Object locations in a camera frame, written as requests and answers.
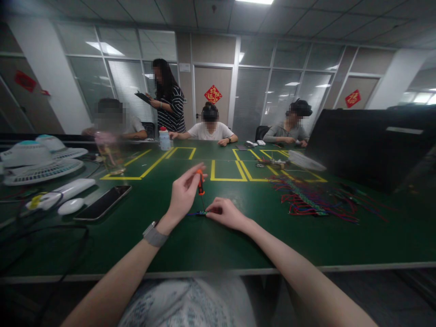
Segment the computer mouse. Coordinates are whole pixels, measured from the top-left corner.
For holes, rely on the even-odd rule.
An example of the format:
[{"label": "computer mouse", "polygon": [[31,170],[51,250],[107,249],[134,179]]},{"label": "computer mouse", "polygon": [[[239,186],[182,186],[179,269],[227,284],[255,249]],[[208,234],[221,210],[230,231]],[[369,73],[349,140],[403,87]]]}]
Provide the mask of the computer mouse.
[{"label": "computer mouse", "polygon": [[83,207],[83,204],[85,201],[82,198],[75,198],[72,200],[68,200],[64,204],[62,204],[58,209],[58,214],[61,216],[75,213],[77,210],[79,210],[81,207]]}]

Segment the plastic bottle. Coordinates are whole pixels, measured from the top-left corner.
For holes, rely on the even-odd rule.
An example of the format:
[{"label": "plastic bottle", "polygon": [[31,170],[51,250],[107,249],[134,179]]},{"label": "plastic bottle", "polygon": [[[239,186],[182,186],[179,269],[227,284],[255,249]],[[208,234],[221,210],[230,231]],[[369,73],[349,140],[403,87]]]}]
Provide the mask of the plastic bottle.
[{"label": "plastic bottle", "polygon": [[164,126],[159,129],[159,146],[160,149],[163,151],[168,151],[171,149],[169,134],[166,127]]},{"label": "plastic bottle", "polygon": [[95,143],[99,149],[104,166],[111,175],[124,173],[126,167],[117,145],[116,137],[107,132],[96,132]]}]

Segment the orange screwdriver handle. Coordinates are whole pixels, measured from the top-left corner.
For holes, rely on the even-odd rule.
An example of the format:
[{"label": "orange screwdriver handle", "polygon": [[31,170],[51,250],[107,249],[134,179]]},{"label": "orange screwdriver handle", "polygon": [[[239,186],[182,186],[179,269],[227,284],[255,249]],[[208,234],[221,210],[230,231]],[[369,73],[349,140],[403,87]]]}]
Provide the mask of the orange screwdriver handle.
[{"label": "orange screwdriver handle", "polygon": [[197,170],[197,174],[200,174],[200,181],[198,182],[198,195],[203,195],[204,194],[204,189],[203,189],[203,182],[204,182],[203,171],[201,169],[199,169],[199,170]]}]

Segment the smartwatch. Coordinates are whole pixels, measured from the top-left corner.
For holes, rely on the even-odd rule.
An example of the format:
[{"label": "smartwatch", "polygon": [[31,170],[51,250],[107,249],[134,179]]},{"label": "smartwatch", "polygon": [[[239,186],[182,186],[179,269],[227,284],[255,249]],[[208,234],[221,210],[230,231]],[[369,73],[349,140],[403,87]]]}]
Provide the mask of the smartwatch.
[{"label": "smartwatch", "polygon": [[150,226],[142,233],[144,240],[146,240],[150,245],[161,248],[168,239],[167,235],[163,235],[156,230],[156,225],[159,221],[152,222]]}]

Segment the green table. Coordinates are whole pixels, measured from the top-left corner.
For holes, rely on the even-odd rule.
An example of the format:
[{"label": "green table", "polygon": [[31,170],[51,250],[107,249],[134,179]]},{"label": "green table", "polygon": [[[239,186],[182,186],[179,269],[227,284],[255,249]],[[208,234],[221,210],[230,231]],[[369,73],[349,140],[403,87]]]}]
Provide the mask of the green table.
[{"label": "green table", "polygon": [[[81,194],[87,204],[115,185],[133,186],[129,195],[103,219],[79,223],[70,216],[53,214],[34,226],[86,224],[89,227],[90,240],[85,253],[67,280],[100,279],[141,239],[148,225],[165,214],[172,181],[201,161],[207,165],[209,174],[204,185],[206,205],[216,196],[232,199],[248,217],[323,271],[436,267],[436,221],[429,214],[436,211],[434,204],[422,198],[403,194],[388,196],[347,182],[399,211],[380,208],[389,219],[386,223],[359,209],[360,225],[333,216],[291,216],[288,214],[289,205],[280,203],[280,194],[268,183],[268,177],[287,173],[314,185],[341,179],[328,173],[313,174],[295,165],[289,169],[296,171],[289,172],[255,167],[257,157],[286,159],[285,149],[271,144],[252,151],[238,151],[234,144],[221,148],[216,142],[209,141],[176,141],[174,146],[174,149],[163,152],[156,143],[138,144],[136,153],[130,153],[124,177],[110,177],[103,171],[94,176],[97,185]],[[85,176],[93,168],[91,163],[86,166],[86,171],[42,186],[50,191]],[[17,189],[2,186],[0,195],[15,193]],[[2,208],[3,220],[6,220],[15,212],[16,205],[2,205]],[[197,196],[191,212],[202,209],[201,199]],[[14,229],[15,226],[11,225],[0,231],[0,240]],[[3,280],[56,281],[70,264],[81,234],[82,231],[44,231],[35,235],[31,252],[17,262]],[[24,246],[24,241],[20,241],[13,247],[2,249],[2,261],[10,262]],[[159,251],[146,277],[185,277],[210,270],[236,274],[277,273],[269,259],[245,235],[205,217],[187,216]]]}]

